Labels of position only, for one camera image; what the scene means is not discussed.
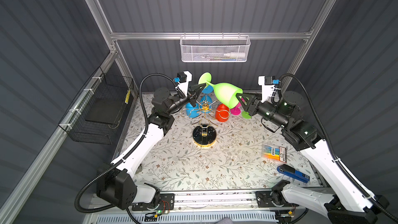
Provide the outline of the green wine glass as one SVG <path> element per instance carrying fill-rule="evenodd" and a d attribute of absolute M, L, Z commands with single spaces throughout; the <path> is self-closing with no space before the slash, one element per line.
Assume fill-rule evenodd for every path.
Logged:
<path fill-rule="evenodd" d="M 238 93 L 243 93 L 243 90 L 237 86 L 229 83 L 213 84 L 211 82 L 212 76 L 209 72 L 201 75 L 199 84 L 206 84 L 212 86 L 216 98 L 228 108 L 234 108 L 238 105 L 239 100 L 236 97 Z"/>
<path fill-rule="evenodd" d="M 250 114 L 246 111 L 242 111 L 241 116 L 245 119 L 251 119 L 252 117 L 250 116 Z"/>

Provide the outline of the magenta wine glass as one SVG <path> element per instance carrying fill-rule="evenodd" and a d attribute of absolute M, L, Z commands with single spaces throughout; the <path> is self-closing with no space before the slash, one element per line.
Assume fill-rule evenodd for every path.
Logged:
<path fill-rule="evenodd" d="M 234 116 L 240 115 L 241 114 L 241 103 L 238 102 L 238 104 L 234 108 L 231 108 L 230 113 Z"/>

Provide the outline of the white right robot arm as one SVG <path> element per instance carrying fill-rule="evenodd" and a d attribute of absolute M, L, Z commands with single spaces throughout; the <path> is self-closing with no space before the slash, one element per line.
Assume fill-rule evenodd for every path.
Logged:
<path fill-rule="evenodd" d="M 279 126 L 285 140 L 300 152 L 324 177 L 332 194 L 315 192 L 281 180 L 268 198 L 276 206 L 297 204 L 317 212 L 333 224 L 374 224 L 377 215 L 386 214 L 388 200 L 367 189 L 330 149 L 326 135 L 311 123 L 298 119 L 295 112 L 300 94 L 273 104 L 261 101 L 258 94 L 238 93 L 244 111 L 259 115 Z"/>

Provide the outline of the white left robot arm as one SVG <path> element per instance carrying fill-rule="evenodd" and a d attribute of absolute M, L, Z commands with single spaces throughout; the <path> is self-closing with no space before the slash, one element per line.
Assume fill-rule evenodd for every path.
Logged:
<path fill-rule="evenodd" d="M 96 195 L 111 207 L 125 210 L 133 204 L 158 206 L 160 190 L 148 183 L 136 184 L 133 178 L 145 157 L 171 129 L 174 113 L 187 104 L 194 105 L 206 84 L 188 86 L 187 83 L 183 83 L 183 87 L 185 91 L 178 89 L 175 95 L 171 95 L 165 87 L 155 91 L 152 99 L 153 108 L 148 116 L 148 127 L 128 149 L 112 161 L 115 168 L 96 182 Z"/>

